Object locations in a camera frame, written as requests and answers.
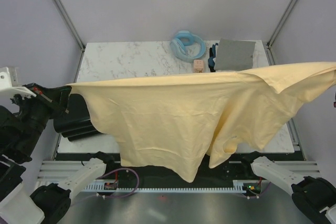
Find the black pink drawer organizer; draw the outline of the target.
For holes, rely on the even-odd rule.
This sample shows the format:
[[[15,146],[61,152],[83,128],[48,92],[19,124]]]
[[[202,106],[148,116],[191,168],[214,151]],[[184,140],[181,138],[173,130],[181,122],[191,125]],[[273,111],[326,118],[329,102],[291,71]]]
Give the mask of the black pink drawer organizer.
[[[84,98],[79,94],[71,94],[68,113],[54,119],[54,129],[69,141],[101,134],[91,123],[89,111]]]

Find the yellow t shirt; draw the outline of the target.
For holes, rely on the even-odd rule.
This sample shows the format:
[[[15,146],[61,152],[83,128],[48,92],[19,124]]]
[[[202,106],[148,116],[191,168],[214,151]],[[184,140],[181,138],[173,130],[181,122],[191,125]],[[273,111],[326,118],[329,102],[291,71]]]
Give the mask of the yellow t shirt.
[[[127,167],[214,168],[240,143],[263,149],[306,103],[335,85],[334,62],[71,84],[92,125],[112,135]]]

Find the small pink cube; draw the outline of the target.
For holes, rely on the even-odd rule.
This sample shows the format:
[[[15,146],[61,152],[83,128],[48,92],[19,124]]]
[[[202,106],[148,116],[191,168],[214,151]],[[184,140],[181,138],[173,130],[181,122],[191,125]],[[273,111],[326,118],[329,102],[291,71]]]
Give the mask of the small pink cube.
[[[203,60],[194,60],[193,61],[193,72],[194,73],[203,73],[205,71],[205,63]]]

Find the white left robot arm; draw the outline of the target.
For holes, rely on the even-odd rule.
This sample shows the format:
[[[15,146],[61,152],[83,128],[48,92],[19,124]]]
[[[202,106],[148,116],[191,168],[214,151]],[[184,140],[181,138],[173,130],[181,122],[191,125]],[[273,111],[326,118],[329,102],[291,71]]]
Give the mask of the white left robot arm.
[[[1,94],[19,107],[17,113],[1,107],[1,222],[58,223],[89,184],[114,175],[113,158],[97,152],[69,177],[41,184],[31,194],[25,190],[23,164],[32,161],[48,121],[68,113],[70,93],[70,86],[1,86]]]

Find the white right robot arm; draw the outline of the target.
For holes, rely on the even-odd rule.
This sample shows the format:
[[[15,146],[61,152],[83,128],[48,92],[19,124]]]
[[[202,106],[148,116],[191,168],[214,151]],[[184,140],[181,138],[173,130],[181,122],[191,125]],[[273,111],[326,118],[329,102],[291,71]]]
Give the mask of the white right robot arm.
[[[242,163],[240,172],[248,179],[262,177],[285,191],[311,222],[335,223],[335,187],[326,179],[294,173],[265,156]]]

